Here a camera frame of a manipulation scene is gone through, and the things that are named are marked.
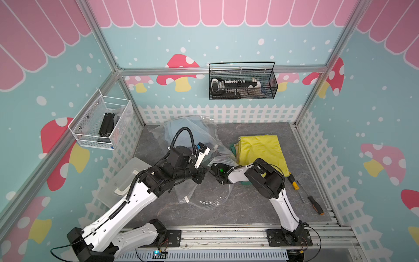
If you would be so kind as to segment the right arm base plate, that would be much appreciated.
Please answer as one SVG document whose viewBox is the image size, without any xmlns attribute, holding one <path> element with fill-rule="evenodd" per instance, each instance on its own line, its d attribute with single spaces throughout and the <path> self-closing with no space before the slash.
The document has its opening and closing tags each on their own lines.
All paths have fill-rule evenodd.
<svg viewBox="0 0 419 262">
<path fill-rule="evenodd" d="M 311 247 L 313 241 L 307 229 L 300 233 L 286 232 L 284 229 L 267 229 L 266 236 L 270 247 Z"/>
</svg>

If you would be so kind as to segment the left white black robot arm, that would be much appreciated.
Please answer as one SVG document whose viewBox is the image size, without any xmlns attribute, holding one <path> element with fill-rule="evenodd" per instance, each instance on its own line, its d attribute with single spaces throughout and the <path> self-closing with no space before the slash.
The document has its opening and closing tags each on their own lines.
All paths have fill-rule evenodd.
<svg viewBox="0 0 419 262">
<path fill-rule="evenodd" d="M 176 185 L 193 180 L 202 183 L 205 168 L 201 166 L 210 149 L 195 143 L 188 127 L 175 134 L 168 152 L 155 165 L 138 172 L 127 194 L 98 220 L 85 228 L 73 228 L 67 235 L 69 247 L 80 262 L 112 262 L 122 246 L 121 229 L 147 205 Z"/>
</svg>

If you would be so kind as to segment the green trousers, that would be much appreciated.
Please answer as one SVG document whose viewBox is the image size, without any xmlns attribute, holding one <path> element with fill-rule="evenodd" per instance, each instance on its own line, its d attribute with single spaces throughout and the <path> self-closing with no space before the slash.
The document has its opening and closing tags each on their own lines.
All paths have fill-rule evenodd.
<svg viewBox="0 0 419 262">
<path fill-rule="evenodd" d="M 236 147 L 235 144 L 230 145 L 231 152 L 236 155 Z"/>
</svg>

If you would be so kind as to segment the yellow green garment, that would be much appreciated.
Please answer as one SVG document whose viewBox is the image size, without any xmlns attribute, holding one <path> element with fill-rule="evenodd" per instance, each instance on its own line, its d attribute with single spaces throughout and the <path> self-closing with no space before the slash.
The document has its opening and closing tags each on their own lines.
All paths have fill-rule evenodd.
<svg viewBox="0 0 419 262">
<path fill-rule="evenodd" d="M 257 158 L 278 167 L 285 177 L 289 168 L 276 135 L 241 136 L 235 146 L 239 165 L 252 164 Z"/>
</svg>

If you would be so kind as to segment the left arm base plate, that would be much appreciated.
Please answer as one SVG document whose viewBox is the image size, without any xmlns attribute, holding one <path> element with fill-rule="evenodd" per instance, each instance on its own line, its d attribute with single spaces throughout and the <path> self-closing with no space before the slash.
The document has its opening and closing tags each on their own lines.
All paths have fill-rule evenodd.
<svg viewBox="0 0 419 262">
<path fill-rule="evenodd" d="M 157 238 L 149 245 L 142 245 L 141 248 L 166 248 L 180 247 L 182 231 L 181 230 L 164 230 L 158 233 Z"/>
</svg>

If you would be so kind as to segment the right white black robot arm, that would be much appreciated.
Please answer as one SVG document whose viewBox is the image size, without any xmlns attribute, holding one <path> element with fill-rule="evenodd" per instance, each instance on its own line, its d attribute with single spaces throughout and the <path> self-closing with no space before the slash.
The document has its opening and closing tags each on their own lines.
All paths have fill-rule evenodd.
<svg viewBox="0 0 419 262">
<path fill-rule="evenodd" d="M 230 166 L 224 163 L 211 164 L 211 174 L 221 184 L 250 182 L 253 187 L 270 201 L 276 211 L 281 233 L 279 238 L 288 245 L 298 242 L 310 245 L 310 234 L 295 214 L 285 190 L 285 176 L 281 169 L 258 158 L 245 166 Z"/>
</svg>

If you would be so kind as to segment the clear plastic vacuum bag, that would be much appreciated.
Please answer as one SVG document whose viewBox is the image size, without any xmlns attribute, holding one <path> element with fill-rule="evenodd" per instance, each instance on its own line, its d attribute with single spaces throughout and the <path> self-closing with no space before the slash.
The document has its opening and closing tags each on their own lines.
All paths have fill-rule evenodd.
<svg viewBox="0 0 419 262">
<path fill-rule="evenodd" d="M 234 163 L 233 153 L 219 140 L 211 119 L 182 116 L 153 127 L 151 133 L 164 151 L 149 173 L 155 195 L 174 191 L 179 203 L 203 210 L 227 201 L 232 186 L 219 170 Z"/>
</svg>

